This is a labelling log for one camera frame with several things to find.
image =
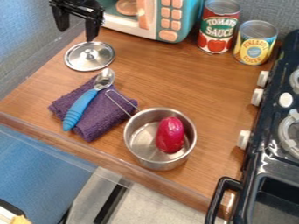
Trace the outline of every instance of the blue spoon handle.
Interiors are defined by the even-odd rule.
[[[72,129],[79,119],[81,119],[84,110],[93,98],[98,94],[94,89],[87,90],[78,100],[67,110],[65,119],[63,120],[63,130],[67,131]]]

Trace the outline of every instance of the wooden countertop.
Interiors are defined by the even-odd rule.
[[[92,143],[62,130],[47,107],[98,73],[76,72],[64,63],[66,51],[85,41],[84,34],[1,101],[1,123],[206,210],[220,177],[240,178],[243,151],[236,140],[254,123],[258,109],[250,99],[260,71],[272,63],[245,66],[231,52],[210,56],[193,36],[172,45],[102,29],[97,40],[115,49],[110,66],[115,86],[137,99],[141,109],[170,107],[195,122],[198,142],[187,163],[172,171],[141,168],[122,140],[125,122]]]

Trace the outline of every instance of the toy microwave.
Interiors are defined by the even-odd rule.
[[[105,27],[170,43],[178,43],[187,37],[198,20],[204,2],[204,0],[97,1],[105,9]]]

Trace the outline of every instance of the oven door handle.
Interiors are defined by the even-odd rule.
[[[154,17],[154,0],[136,0],[139,27],[149,30]]]
[[[224,192],[227,190],[239,192],[240,190],[242,190],[242,184],[238,180],[228,177],[224,177],[219,180],[215,193],[212,196],[212,201],[209,206],[209,210],[205,217],[205,224],[215,223],[221,200],[223,198]]]

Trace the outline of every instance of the yellow can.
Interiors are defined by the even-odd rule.
[[[270,23],[251,20],[240,26],[233,55],[239,62],[260,66],[264,64],[275,46],[278,31]]]

